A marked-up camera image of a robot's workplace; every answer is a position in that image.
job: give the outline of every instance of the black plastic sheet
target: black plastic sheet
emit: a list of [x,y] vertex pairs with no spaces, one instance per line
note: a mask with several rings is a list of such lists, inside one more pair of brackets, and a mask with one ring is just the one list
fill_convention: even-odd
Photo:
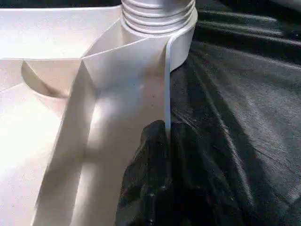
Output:
[[197,8],[171,75],[170,224],[301,225],[300,14],[269,1]]

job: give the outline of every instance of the white plastic mold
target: white plastic mold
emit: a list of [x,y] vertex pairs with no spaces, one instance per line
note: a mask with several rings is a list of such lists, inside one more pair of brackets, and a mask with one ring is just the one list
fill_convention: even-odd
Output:
[[142,129],[168,132],[194,1],[123,2],[146,31],[121,6],[0,9],[0,225],[113,225]]

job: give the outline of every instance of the black fabric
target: black fabric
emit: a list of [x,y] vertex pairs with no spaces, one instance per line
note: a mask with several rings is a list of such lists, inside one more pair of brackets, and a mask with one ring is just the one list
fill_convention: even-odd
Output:
[[171,75],[173,225],[301,225],[300,13],[251,0],[197,8]]
[[145,127],[127,167],[115,225],[173,225],[171,156],[163,121]]

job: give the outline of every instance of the cylindrical base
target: cylindrical base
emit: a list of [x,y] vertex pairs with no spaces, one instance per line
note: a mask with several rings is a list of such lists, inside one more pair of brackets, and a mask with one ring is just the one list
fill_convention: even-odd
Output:
[[179,30],[190,21],[194,7],[195,0],[122,0],[126,24],[147,34]]

